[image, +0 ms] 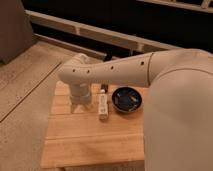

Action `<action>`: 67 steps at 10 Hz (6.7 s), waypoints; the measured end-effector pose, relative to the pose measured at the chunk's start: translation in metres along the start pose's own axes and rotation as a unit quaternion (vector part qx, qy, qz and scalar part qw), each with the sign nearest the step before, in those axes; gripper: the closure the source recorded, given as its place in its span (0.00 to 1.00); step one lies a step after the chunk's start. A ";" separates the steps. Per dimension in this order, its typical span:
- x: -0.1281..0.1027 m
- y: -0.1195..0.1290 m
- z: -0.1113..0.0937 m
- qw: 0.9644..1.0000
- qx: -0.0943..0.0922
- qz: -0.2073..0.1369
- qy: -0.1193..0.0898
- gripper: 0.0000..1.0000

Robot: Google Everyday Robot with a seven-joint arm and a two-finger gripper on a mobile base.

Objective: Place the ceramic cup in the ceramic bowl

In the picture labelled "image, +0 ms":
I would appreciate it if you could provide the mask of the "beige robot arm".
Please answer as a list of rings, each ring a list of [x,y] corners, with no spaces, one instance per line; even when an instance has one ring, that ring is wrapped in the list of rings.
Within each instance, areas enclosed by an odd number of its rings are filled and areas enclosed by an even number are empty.
[[[92,83],[146,88],[145,171],[213,171],[213,53],[173,49],[96,64],[80,53],[59,78],[77,103]]]

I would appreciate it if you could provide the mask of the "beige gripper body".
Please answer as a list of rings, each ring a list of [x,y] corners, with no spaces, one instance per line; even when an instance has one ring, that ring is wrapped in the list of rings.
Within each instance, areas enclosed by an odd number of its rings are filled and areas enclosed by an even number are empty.
[[[86,105],[91,102],[91,87],[89,84],[71,84],[69,86],[70,100],[73,104]]]

